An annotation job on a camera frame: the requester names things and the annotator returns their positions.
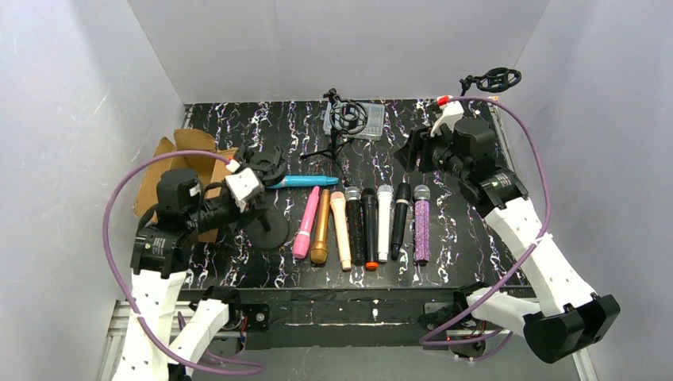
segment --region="tripod stand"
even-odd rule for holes
[[[305,155],[299,156],[299,159],[304,160],[311,156],[318,156],[318,155],[330,159],[336,164],[336,166],[341,171],[341,175],[344,178],[344,186],[348,187],[348,180],[346,179],[344,168],[341,167],[341,162],[339,161],[338,156],[341,153],[341,149],[343,149],[346,146],[346,144],[351,144],[355,140],[355,138],[351,137],[338,144],[337,140],[341,135],[342,133],[340,131],[337,131],[336,129],[334,129],[334,127],[332,127],[332,129],[330,129],[329,131],[329,146],[327,148],[316,152],[306,153]]]
[[[329,91],[323,95],[323,98],[329,99],[329,104],[332,108],[329,111],[328,116],[330,125],[332,126],[329,130],[329,146],[320,151],[301,155],[299,156],[299,159],[304,160],[316,155],[330,159],[341,171],[344,185],[347,187],[348,180],[346,179],[344,168],[341,166],[338,156],[346,144],[351,144],[355,138],[349,137],[341,143],[338,143],[338,139],[343,135],[356,135],[361,133],[367,126],[367,110],[361,103],[354,102],[350,99],[345,101],[342,100],[339,94],[337,94],[336,89],[329,89]]]

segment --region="black table surface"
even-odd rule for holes
[[[237,288],[355,288],[355,287],[461,287],[477,280],[494,283],[512,266],[513,258],[500,238],[488,228],[476,210],[460,195],[456,179],[434,172],[405,173],[393,153],[402,147],[408,132],[415,126],[431,126],[434,115],[427,109],[429,100],[382,100],[385,106],[384,130],[378,141],[355,140],[341,153],[351,186],[365,188],[389,184],[396,187],[402,180],[415,187],[430,188],[429,264],[413,264],[413,232],[408,213],[408,229],[399,261],[379,265],[377,271],[354,267],[342,271],[333,221],[329,226],[329,256],[318,267],[292,256],[292,244],[302,220],[310,188],[268,190],[271,209],[284,213],[290,224],[288,242],[279,249],[265,252],[252,248],[245,233],[223,233],[214,244],[202,244],[190,261],[185,288],[231,286]],[[202,129],[215,137],[219,149],[251,141],[254,147],[272,149],[283,146],[288,152],[288,173],[292,175],[339,176],[336,165],[321,156],[300,160],[299,156],[323,149],[329,142],[322,130],[326,102],[261,102],[197,104],[191,107],[188,128]],[[490,123],[494,122],[485,104],[473,104]],[[498,145],[498,160],[505,165],[503,148]],[[330,187],[342,191],[343,186]],[[509,284],[524,285],[518,273]]]

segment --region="clear plastic box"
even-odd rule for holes
[[[380,140],[381,135],[383,135],[383,117],[386,112],[386,107],[375,103],[363,103],[362,106],[367,110],[367,125],[361,133],[347,137],[355,137],[356,139],[364,140]],[[329,111],[331,109],[332,105],[327,102],[327,110],[322,114],[322,129],[325,131],[325,135],[329,135],[329,131],[332,129],[332,125],[329,123]]]

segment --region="black microphone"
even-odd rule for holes
[[[367,270],[376,270],[379,266],[376,247],[376,190],[364,188],[362,190],[362,217],[364,221],[364,242],[366,259],[364,267]]]
[[[346,188],[346,221],[353,266],[363,266],[366,250],[362,231],[362,202],[360,201],[360,190],[356,187]]]
[[[406,211],[409,209],[411,200],[411,186],[408,183],[401,183],[395,191],[395,218],[393,222],[393,236],[390,239],[390,258],[398,260],[399,249],[404,242],[404,232],[406,230]]]

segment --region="beige microphone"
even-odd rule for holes
[[[336,244],[339,246],[341,269],[351,269],[351,246],[348,243],[348,226],[346,225],[346,198],[341,192],[332,193],[329,205],[332,207],[334,226],[336,227]]]

